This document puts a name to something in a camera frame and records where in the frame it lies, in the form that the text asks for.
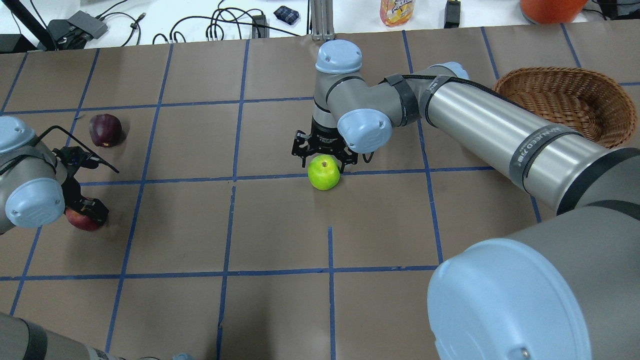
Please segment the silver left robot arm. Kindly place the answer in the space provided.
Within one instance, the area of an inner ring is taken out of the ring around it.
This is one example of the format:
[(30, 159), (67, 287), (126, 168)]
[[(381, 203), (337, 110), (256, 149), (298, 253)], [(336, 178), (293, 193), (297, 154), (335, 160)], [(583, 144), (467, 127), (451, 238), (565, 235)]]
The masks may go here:
[(105, 225), (109, 209), (97, 198), (82, 195), (75, 179), (80, 168), (95, 169), (107, 162), (84, 143), (50, 149), (25, 121), (0, 120), (0, 231), (35, 229), (57, 221), (66, 210)]

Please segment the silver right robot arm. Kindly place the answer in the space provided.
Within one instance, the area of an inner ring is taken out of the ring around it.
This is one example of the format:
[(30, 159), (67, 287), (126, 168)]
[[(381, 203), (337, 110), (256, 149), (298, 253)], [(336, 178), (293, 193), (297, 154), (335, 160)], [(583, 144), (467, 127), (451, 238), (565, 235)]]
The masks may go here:
[(608, 149), (434, 64), (368, 86), (345, 39), (318, 48), (311, 132), (292, 154), (343, 165), (424, 120), (555, 216), (473, 244), (430, 276), (429, 327), (441, 360), (639, 358), (639, 150)]

